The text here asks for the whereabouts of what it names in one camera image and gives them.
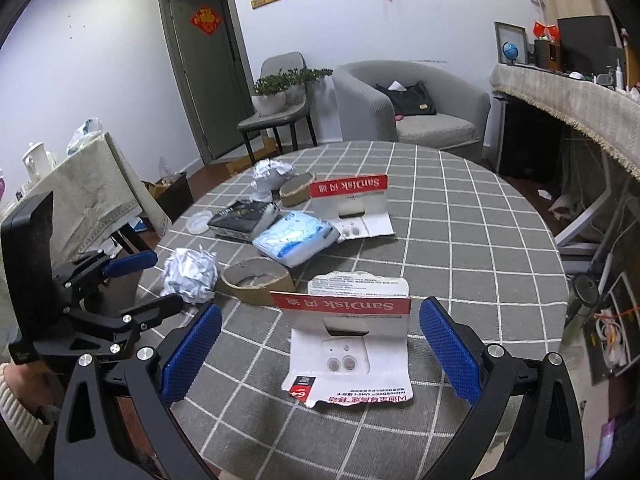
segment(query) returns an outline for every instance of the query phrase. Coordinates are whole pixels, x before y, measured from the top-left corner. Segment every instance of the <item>white bottle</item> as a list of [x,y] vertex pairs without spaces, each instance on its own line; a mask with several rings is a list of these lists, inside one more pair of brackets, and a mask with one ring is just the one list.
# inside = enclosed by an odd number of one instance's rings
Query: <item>white bottle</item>
[[625,89],[625,78],[620,68],[620,60],[618,60],[618,68],[616,69],[616,88],[619,90]]

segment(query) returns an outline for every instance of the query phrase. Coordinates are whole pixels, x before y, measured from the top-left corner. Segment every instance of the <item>blue globe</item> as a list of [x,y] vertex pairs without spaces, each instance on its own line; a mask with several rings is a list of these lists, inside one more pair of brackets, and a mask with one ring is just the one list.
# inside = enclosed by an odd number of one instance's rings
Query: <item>blue globe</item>
[[518,47],[513,43],[505,43],[502,46],[502,53],[504,54],[504,57],[509,61],[515,61],[516,59],[518,59]]

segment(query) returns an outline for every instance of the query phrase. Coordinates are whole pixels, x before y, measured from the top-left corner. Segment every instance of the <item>red wall hanging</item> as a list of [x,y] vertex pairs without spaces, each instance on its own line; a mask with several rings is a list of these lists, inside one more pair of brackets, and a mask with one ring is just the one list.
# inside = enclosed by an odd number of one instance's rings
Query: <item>red wall hanging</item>
[[222,18],[211,7],[202,6],[191,19],[191,23],[211,36],[222,23]]

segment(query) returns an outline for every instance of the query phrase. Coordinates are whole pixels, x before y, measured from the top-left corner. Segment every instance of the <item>metal bolt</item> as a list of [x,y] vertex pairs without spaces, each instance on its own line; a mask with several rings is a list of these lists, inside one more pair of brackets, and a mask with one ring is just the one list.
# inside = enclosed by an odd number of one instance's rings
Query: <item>metal bolt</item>
[[78,364],[80,366],[88,366],[88,365],[91,364],[91,361],[93,361],[93,360],[94,360],[94,358],[91,357],[90,354],[82,354],[80,356],[80,358],[78,359]]
[[491,357],[495,358],[499,358],[504,355],[504,348],[502,348],[500,345],[489,345],[487,351],[489,352],[489,355]]
[[549,354],[549,362],[555,366],[560,366],[562,364],[562,357],[560,356],[560,354],[552,352],[551,354]]
[[150,348],[149,346],[145,346],[144,348],[138,350],[138,353],[136,355],[141,361],[146,361],[154,356],[154,349]]

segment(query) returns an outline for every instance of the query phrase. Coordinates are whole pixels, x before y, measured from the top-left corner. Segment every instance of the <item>brown tape roll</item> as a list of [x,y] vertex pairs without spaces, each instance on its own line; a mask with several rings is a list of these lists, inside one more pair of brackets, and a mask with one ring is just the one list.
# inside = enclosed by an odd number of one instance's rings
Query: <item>brown tape roll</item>
[[293,207],[309,200],[309,184],[316,179],[312,173],[303,173],[287,180],[280,188],[283,207]]
[[[249,278],[258,278],[258,283],[238,285]],[[251,305],[273,304],[269,294],[271,291],[296,291],[287,267],[269,258],[250,258],[227,267],[220,274],[216,288]]]

